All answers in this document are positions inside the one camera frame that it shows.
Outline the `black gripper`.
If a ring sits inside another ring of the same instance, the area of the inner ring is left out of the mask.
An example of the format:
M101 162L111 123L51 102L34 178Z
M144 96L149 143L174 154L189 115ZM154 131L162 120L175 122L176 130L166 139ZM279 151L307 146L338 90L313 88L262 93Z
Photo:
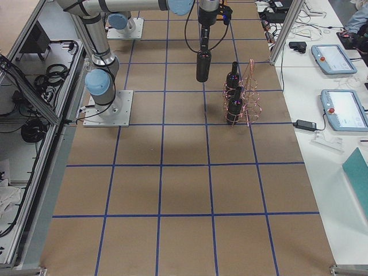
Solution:
M201 45L200 51L208 50L209 26L217 21L217 16L222 16L223 24L228 26L232 19L233 10L224 1L219 0L200 0L198 11L198 22L201 26Z

